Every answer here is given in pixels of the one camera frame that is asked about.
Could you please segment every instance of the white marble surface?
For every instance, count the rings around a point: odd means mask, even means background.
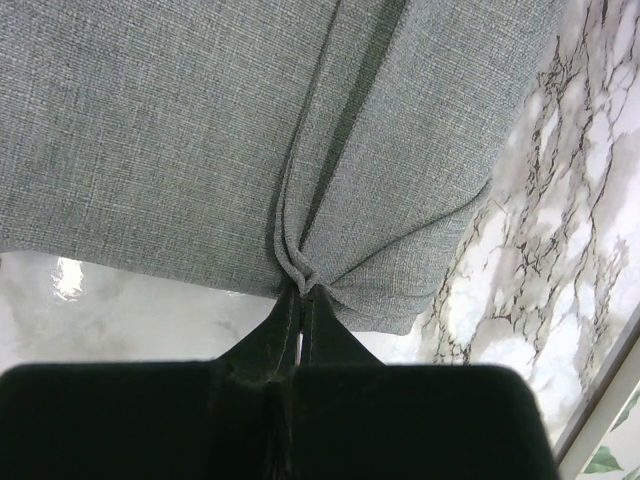
[[[0,258],[0,372],[34,361],[214,358],[274,304],[41,253]],[[420,341],[418,329],[356,336],[388,363],[415,361]]]
[[[422,361],[520,372],[552,441],[640,301],[639,18],[571,1],[422,330]]]

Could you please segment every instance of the green leaf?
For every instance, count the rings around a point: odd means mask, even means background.
[[[638,480],[640,478],[640,475],[636,477],[636,473],[638,473],[638,470],[640,470],[640,467],[636,467],[635,470],[627,473],[624,477],[622,477],[622,480]]]
[[[611,428],[612,432],[616,428],[618,428],[620,425],[622,425],[622,422],[624,422],[627,418],[629,418],[629,413],[631,413],[631,409],[636,406],[636,403],[638,403],[639,398],[640,398],[640,390],[636,391],[636,393],[634,393],[631,396],[631,399],[625,405],[624,409],[622,410],[622,413],[616,420],[616,423],[613,424],[613,428]]]
[[[622,468],[618,465],[618,461],[611,455],[609,447],[600,447],[589,462],[589,465],[587,465],[584,473],[604,473],[621,470]]]

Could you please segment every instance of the black plastic piece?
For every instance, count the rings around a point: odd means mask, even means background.
[[[212,362],[9,371],[0,478],[558,477],[515,373],[383,366],[322,289],[290,287]]]

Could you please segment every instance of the textured linen fabric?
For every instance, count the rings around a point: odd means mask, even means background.
[[[563,0],[0,3],[0,251],[405,332]]]
[[[335,0],[0,2],[0,251],[275,296]]]
[[[301,291],[327,286],[350,328],[406,331],[488,192],[563,3],[407,3],[332,175],[311,175],[313,135],[292,152],[276,252]],[[328,50],[346,57],[336,30]],[[309,184],[322,199],[305,230]]]

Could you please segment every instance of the gray fabric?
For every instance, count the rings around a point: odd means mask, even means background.
[[[488,192],[562,7],[407,4],[328,186],[309,174],[308,138],[290,159],[276,252],[303,292],[329,286],[350,328],[406,332]],[[350,52],[336,43],[332,53],[346,62]],[[300,215],[309,184],[323,190],[322,201]],[[307,233],[299,217],[309,215]]]
[[[1,2],[0,251],[265,296],[286,271],[404,332],[562,3]]]
[[[1,1],[0,251],[274,296],[275,202],[334,12]]]

